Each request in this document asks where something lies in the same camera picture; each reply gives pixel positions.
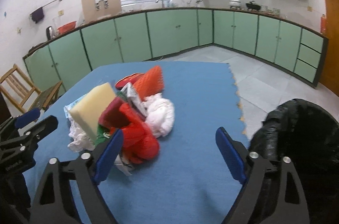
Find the drawer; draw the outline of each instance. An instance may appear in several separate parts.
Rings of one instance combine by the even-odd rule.
[[[316,76],[316,69],[309,64],[302,62],[301,60],[297,60],[296,68],[294,69],[294,73],[303,77],[304,79],[313,82],[314,77]]]
[[[310,31],[302,30],[301,43],[321,53],[324,39]]]
[[[308,48],[307,46],[301,44],[299,50],[298,59],[310,64],[311,66],[318,68],[320,55],[318,52]]]

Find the blue tablecloth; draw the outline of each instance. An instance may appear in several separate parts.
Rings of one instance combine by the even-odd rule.
[[[228,64],[202,62],[142,62],[95,69],[65,93],[41,117],[54,115],[58,129],[39,143],[36,166],[24,173],[33,197],[49,158],[77,158],[67,144],[69,124],[63,106],[93,87],[117,81],[155,65],[163,70],[164,98],[175,106],[172,132],[160,138],[160,154],[125,176],[115,167],[99,190],[120,224],[220,224],[234,203],[241,185],[232,176],[215,143],[215,132],[223,126],[231,137],[248,145],[242,134],[237,87]],[[79,215],[90,223],[81,198],[72,183]]]

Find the pile of cloth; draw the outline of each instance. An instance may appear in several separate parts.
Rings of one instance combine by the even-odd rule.
[[[121,129],[122,151],[113,160],[118,169],[130,175],[133,164],[158,155],[156,138],[172,130],[174,105],[162,97],[163,89],[160,66],[125,77],[115,87],[109,83],[95,87],[64,108],[71,122],[69,136],[74,139],[68,148],[75,152],[93,150]]]

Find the countertop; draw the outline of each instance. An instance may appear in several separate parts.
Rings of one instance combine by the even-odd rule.
[[[166,8],[153,8],[153,9],[145,9],[145,10],[136,10],[136,11],[131,11],[131,12],[125,12],[125,13],[120,13],[120,14],[117,14],[117,15],[109,17],[109,18],[104,18],[104,19],[100,19],[100,20],[97,20],[97,21],[86,23],[84,25],[81,25],[79,27],[74,28],[71,31],[68,31],[67,33],[59,35],[59,36],[57,36],[57,37],[55,37],[55,38],[53,38],[53,39],[51,39],[49,41],[46,41],[46,42],[38,44],[33,49],[30,49],[30,51],[23,57],[23,59],[26,59],[27,57],[32,55],[38,49],[45,47],[46,45],[50,44],[51,42],[56,41],[57,39],[59,39],[61,37],[64,37],[64,36],[66,36],[68,34],[71,34],[71,33],[75,32],[75,31],[78,31],[80,29],[86,28],[88,26],[91,26],[91,25],[94,25],[94,24],[97,24],[97,23],[100,23],[100,22],[103,22],[103,21],[107,21],[107,20],[111,20],[111,19],[116,19],[116,18],[119,18],[119,17],[127,16],[127,15],[140,14],[140,13],[155,12],[155,11],[166,11],[166,10],[186,10],[186,9],[232,11],[232,12],[241,12],[241,13],[247,13],[247,14],[253,14],[253,15],[261,15],[261,16],[264,16],[264,17],[269,17],[269,18],[276,19],[276,20],[282,20],[284,22],[288,22],[290,24],[294,24],[294,25],[299,26],[301,28],[304,28],[304,29],[306,29],[306,30],[308,30],[308,31],[310,31],[310,32],[320,36],[320,37],[326,38],[326,36],[322,35],[321,33],[317,32],[317,31],[315,31],[315,30],[313,30],[311,28],[308,28],[308,27],[306,27],[304,25],[298,24],[298,23],[290,21],[290,20],[286,20],[284,18],[280,18],[280,17],[276,17],[276,16],[273,16],[273,15],[264,14],[262,12],[257,12],[257,11],[236,10],[236,9],[229,9],[229,8],[209,8],[209,7],[166,7]]]

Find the black bag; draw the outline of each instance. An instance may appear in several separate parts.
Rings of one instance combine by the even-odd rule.
[[[311,224],[339,223],[339,124],[327,111],[302,99],[278,106],[254,134],[251,151],[273,161],[290,157],[305,192]]]

